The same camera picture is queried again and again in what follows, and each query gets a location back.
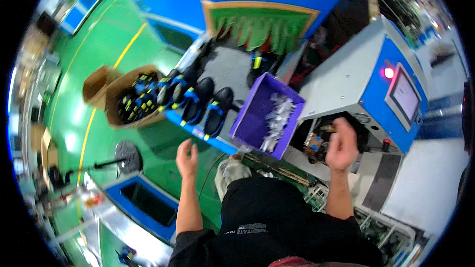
hand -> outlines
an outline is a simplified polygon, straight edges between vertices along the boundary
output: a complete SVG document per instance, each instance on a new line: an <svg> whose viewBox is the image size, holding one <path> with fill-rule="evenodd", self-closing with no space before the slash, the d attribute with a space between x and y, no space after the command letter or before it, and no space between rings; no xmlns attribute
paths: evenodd
<svg viewBox="0 0 475 267"><path fill-rule="evenodd" d="M191 139L183 141L178 147L175 161L183 180L196 178L196 174L198 173L198 149L196 145L191 145Z"/></svg>
<svg viewBox="0 0 475 267"><path fill-rule="evenodd" d="M345 172L358 156L356 133L348 121L339 117L333 121L336 133L330 137L325 162L330 172Z"/></svg>

green curtain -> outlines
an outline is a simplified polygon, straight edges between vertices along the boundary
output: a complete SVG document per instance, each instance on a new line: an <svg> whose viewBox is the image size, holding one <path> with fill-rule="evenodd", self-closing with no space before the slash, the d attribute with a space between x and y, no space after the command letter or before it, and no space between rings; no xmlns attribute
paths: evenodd
<svg viewBox="0 0 475 267"><path fill-rule="evenodd" d="M293 51L310 14L272 8L215 8L210 10L215 33L230 32L247 50L260 47L270 37L271 50L282 55Z"/></svg>

red light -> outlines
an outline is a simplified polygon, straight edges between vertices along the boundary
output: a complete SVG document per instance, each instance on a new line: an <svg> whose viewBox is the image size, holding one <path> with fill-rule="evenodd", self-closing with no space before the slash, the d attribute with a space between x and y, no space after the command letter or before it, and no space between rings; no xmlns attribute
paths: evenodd
<svg viewBox="0 0 475 267"><path fill-rule="evenodd" d="M390 67L386 67L384 69L384 76L388 79L392 79L394 77L394 70Z"/></svg>

black shirt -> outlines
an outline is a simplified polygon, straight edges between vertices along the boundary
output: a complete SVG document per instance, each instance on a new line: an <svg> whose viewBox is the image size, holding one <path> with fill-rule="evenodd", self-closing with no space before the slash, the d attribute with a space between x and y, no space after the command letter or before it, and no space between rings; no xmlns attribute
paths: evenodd
<svg viewBox="0 0 475 267"><path fill-rule="evenodd" d="M380 266L379 249L365 240L354 217L312 212L300 191L274 178L252 177L228 186L217 235L182 232L169 266L256 266L298 256L313 263Z"/></svg>

purple box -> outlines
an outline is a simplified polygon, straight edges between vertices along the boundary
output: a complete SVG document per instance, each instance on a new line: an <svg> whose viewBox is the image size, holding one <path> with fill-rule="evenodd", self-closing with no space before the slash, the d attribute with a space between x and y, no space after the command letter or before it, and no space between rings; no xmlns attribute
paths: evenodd
<svg viewBox="0 0 475 267"><path fill-rule="evenodd" d="M252 146L254 150L259 150L264 137L269 132L265 116L274 109L274 105L269 100L270 95L274 92L291 98L295 105L294 112L290 115L289 121L284 128L282 138L277 142L275 150L270 153L272 157L280 160L297 128L297 119L304 108L305 100L292 88L276 80L268 72L258 77L254 82L246 102L244 102L236 121L231 130L229 130L229 135L234 140Z"/></svg>

